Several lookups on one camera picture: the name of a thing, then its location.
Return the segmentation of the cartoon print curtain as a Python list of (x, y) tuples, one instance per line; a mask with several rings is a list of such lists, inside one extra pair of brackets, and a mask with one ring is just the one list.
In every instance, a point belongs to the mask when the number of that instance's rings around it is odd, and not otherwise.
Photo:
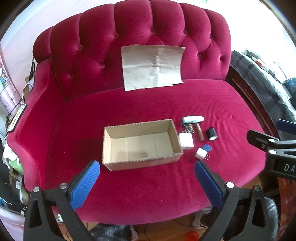
[(6, 65), (1, 48), (1, 103), (8, 113), (15, 114), (19, 107), (21, 96), (16, 90), (11, 78), (6, 70)]

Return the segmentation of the small white plug adapter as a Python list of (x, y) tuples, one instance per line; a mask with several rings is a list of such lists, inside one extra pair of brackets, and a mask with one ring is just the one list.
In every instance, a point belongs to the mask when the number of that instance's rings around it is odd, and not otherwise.
[(208, 152), (202, 148), (198, 148), (196, 153), (195, 153), (195, 157), (199, 160), (208, 160)]

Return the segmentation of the crumpled brown paper sheet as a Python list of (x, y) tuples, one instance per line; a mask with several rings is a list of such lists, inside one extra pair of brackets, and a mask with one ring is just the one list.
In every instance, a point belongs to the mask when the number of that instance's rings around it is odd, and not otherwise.
[(125, 91), (183, 83), (181, 61), (185, 47), (129, 45), (121, 48)]

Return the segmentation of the brown lipstick tube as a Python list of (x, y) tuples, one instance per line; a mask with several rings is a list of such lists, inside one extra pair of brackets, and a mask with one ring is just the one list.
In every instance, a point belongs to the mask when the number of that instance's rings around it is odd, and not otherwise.
[(202, 131), (202, 129), (201, 129), (200, 124), (199, 124), (199, 123), (196, 123), (195, 125), (196, 125), (197, 134), (198, 134), (198, 136), (199, 136), (200, 141), (201, 141), (201, 142), (204, 142), (204, 141), (205, 141), (205, 138), (204, 138), (204, 134), (203, 134), (203, 131)]

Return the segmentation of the metal keychain bunch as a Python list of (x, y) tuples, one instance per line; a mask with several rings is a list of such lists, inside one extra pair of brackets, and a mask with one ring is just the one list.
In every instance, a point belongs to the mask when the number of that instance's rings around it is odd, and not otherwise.
[(194, 126), (191, 123), (182, 123), (181, 127), (183, 128), (182, 132), (184, 133), (194, 133)]

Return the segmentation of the white light-blue tube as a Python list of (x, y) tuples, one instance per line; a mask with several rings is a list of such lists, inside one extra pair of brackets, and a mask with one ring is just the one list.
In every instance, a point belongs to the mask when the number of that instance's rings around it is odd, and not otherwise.
[(194, 123), (200, 123), (203, 121), (204, 121), (204, 117), (199, 115), (184, 116), (182, 118), (182, 123), (184, 124), (194, 124)]

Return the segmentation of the blue key fob tag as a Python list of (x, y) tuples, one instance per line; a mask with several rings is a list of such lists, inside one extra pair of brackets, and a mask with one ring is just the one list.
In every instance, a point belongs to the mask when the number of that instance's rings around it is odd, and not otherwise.
[(212, 147), (210, 145), (203, 145), (202, 149), (207, 152), (210, 152), (212, 150)]

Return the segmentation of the red velvet tufted sofa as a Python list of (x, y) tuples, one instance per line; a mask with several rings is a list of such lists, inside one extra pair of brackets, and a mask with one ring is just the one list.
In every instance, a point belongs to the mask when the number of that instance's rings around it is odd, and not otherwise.
[[(125, 91), (121, 48), (133, 44), (184, 47), (183, 83)], [(101, 161), (106, 126), (171, 119), (181, 131), (187, 115), (215, 128), (207, 164), (223, 180), (243, 186), (265, 166), (264, 153), (246, 139), (261, 126), (225, 81), (231, 37), (219, 13), (174, 1), (105, 4), (46, 29), (33, 55), (35, 85), (7, 138), (29, 191), (57, 188)]]

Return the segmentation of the open cardboard box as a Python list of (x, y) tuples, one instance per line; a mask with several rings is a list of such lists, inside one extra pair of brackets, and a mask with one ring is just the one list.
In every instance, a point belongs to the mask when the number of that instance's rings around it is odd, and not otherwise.
[(171, 119), (104, 128), (102, 164), (110, 171), (169, 164), (177, 162), (182, 154)]

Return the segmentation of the black round tape roll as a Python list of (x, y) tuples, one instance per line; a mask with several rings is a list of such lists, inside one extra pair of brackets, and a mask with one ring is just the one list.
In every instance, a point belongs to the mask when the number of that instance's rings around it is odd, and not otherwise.
[(206, 134), (209, 141), (214, 141), (218, 138), (218, 134), (213, 127), (208, 128), (208, 130), (206, 130)]

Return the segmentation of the dark plaid blanket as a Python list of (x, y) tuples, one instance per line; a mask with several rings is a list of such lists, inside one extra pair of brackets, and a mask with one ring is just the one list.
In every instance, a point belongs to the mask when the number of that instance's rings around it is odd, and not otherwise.
[(295, 122), (295, 108), (286, 88), (279, 81), (259, 68), (245, 54), (237, 51), (231, 53), (230, 66), (254, 91), (274, 123), (279, 119)]

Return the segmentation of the large white charger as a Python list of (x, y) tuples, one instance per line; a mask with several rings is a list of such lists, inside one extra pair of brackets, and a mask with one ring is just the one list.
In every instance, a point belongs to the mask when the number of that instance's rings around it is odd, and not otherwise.
[(193, 136), (191, 133), (179, 133), (180, 147), (182, 150), (190, 150), (194, 148)]

